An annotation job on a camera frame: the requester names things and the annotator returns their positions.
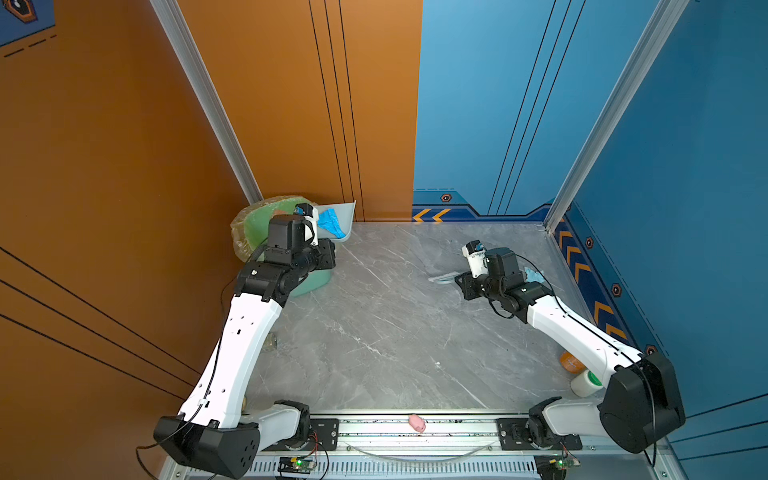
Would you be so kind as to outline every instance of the pink object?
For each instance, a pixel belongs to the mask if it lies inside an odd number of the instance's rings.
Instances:
[[[408,425],[413,427],[418,433],[423,433],[427,429],[427,424],[424,419],[418,415],[409,415]]]

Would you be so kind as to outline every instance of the yellow chevron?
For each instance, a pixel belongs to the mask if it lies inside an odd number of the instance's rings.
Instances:
[[[573,237],[574,235],[571,232],[566,232],[565,230],[560,232],[560,250],[563,250],[563,237]]]
[[[579,250],[578,247],[568,247],[566,248],[566,251],[568,252],[568,255],[565,257],[565,262],[568,266],[571,266],[571,253],[581,253],[581,250]]]
[[[418,213],[417,213],[417,214],[416,214],[416,215],[413,217],[413,220],[416,220],[417,222],[423,222],[424,220],[422,220],[422,215],[423,215],[423,214],[426,214],[426,213],[427,213],[427,212],[429,212],[430,210],[431,210],[431,208],[425,208],[424,210],[422,210],[422,211],[418,212]]]
[[[622,332],[621,330],[619,330],[618,328],[616,328],[615,326],[613,326],[613,325],[606,325],[605,326],[605,332],[608,335],[611,335],[612,333],[615,333],[616,335],[619,335],[621,338],[623,338],[625,340],[627,339],[627,335],[624,332]]]
[[[578,273],[582,270],[586,270],[588,272],[591,272],[592,269],[589,267],[589,265],[584,265],[583,263],[576,263],[576,272],[574,273],[574,276],[576,277],[576,283],[578,283]]]
[[[595,325],[600,325],[600,320],[598,319],[598,317],[600,316],[600,310],[603,310],[604,312],[608,312],[611,315],[614,315],[613,309],[610,308],[608,305],[606,305],[605,303],[595,302],[594,303],[594,323],[595,323]]]
[[[443,211],[442,211],[442,212],[440,212],[439,214],[437,214],[437,215],[435,215],[434,217],[432,217],[432,219],[433,219],[435,222],[442,222],[442,218],[440,218],[440,217],[442,217],[443,215],[445,215],[445,214],[446,214],[446,213],[448,213],[449,211],[451,211],[451,209],[450,209],[450,208],[446,208],[445,210],[443,210]]]

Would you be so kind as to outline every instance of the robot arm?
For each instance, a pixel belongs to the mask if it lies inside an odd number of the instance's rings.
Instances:
[[[240,478],[255,454],[280,440],[301,446],[309,435],[309,408],[282,400],[240,423],[243,397],[267,333],[290,292],[314,270],[336,265],[335,246],[317,238],[316,209],[270,220],[264,261],[253,258],[237,275],[219,343],[178,415],[161,417],[155,441],[176,462]]]
[[[529,412],[529,428],[541,447],[570,434],[607,435],[620,447],[642,452],[685,423],[674,368],[661,353],[644,356],[565,306],[539,282],[525,282],[508,248],[485,250],[478,240],[462,252],[470,271],[458,275],[465,300],[500,302],[523,323],[541,330],[581,360],[607,385],[603,399],[546,400]]]

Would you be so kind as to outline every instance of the white bottle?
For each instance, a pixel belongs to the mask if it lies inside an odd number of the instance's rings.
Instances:
[[[580,397],[588,397],[603,388],[600,379],[589,370],[585,370],[571,380],[571,390]]]

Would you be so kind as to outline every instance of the marble surface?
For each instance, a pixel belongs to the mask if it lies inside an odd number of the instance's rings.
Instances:
[[[485,299],[431,276],[468,270],[461,247],[481,240],[537,263],[557,294],[589,318],[557,247],[533,223],[356,223],[336,246],[331,281],[292,298],[277,350],[259,356],[247,411],[278,399],[331,409],[506,409],[575,398],[563,349]],[[520,267],[527,263],[520,261]]]

